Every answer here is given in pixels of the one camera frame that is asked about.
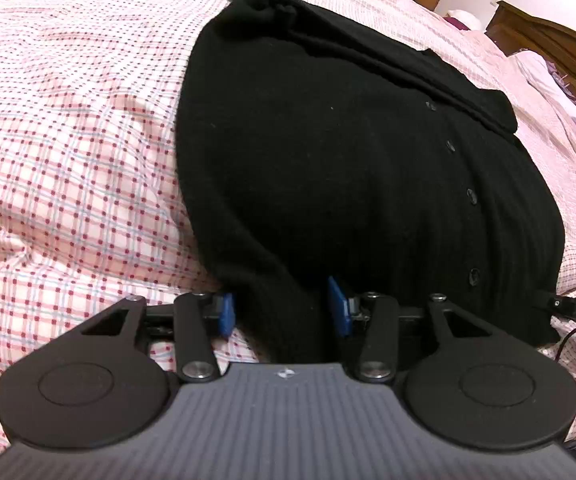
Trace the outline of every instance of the black cardigan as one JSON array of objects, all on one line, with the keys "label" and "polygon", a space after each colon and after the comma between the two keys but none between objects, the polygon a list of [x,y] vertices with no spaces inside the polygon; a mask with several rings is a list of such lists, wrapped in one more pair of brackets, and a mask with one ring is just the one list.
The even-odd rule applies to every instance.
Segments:
[{"label": "black cardigan", "polygon": [[328,275],[421,304],[443,292],[554,342],[564,227],[512,106],[431,50],[301,0],[232,0],[194,45],[177,112],[202,262],[286,362],[333,358]]}]

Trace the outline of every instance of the black circular pad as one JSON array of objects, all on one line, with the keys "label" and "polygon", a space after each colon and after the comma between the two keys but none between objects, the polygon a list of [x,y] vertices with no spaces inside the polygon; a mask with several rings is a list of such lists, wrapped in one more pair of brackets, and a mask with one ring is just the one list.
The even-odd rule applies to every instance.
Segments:
[{"label": "black circular pad", "polygon": [[463,374],[458,385],[475,402],[500,408],[520,404],[534,393],[532,377],[510,365],[474,366]]},{"label": "black circular pad", "polygon": [[82,406],[99,400],[113,389],[110,370],[92,363],[59,366],[39,380],[46,400],[62,406]]},{"label": "black circular pad", "polygon": [[576,382],[509,336],[455,338],[410,371],[405,400],[439,436],[510,451],[565,437],[576,416]]},{"label": "black circular pad", "polygon": [[46,345],[0,378],[0,421],[14,440],[52,449],[92,449],[149,425],[169,395],[165,372],[145,354],[87,336]]}]

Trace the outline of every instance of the pink checkered fabric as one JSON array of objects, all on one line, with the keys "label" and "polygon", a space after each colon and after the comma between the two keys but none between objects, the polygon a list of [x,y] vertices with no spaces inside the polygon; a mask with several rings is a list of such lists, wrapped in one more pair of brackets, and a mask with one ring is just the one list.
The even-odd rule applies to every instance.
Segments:
[{"label": "pink checkered fabric", "polygon": [[[560,291],[576,290],[576,133],[500,51],[410,0],[306,1],[509,95],[564,218]],[[179,195],[173,127],[194,41],[226,4],[0,0],[0,374],[127,294],[153,304],[216,288]],[[222,367],[257,358],[241,332],[215,351]],[[170,346],[153,355],[173,365]]]}]

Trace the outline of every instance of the blue plastic tip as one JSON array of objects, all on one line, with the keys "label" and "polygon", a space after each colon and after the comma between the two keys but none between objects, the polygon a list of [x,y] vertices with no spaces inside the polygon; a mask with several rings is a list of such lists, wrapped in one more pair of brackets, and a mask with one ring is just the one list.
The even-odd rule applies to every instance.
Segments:
[{"label": "blue plastic tip", "polygon": [[328,277],[327,283],[328,306],[330,307],[335,330],[341,337],[347,337],[351,334],[353,326],[348,298],[345,297],[332,276]]},{"label": "blue plastic tip", "polygon": [[235,298],[231,292],[223,295],[223,309],[219,316],[219,333],[228,339],[235,329]]}]

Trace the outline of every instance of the ribbed gray surface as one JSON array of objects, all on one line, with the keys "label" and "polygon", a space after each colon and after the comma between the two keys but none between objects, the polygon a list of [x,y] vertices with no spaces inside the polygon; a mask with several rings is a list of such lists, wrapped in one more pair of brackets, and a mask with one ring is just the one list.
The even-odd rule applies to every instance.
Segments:
[{"label": "ribbed gray surface", "polygon": [[219,381],[183,387],[160,420],[116,446],[65,454],[16,444],[0,457],[0,480],[576,480],[558,446],[460,449],[340,365],[285,369],[232,364]]}]

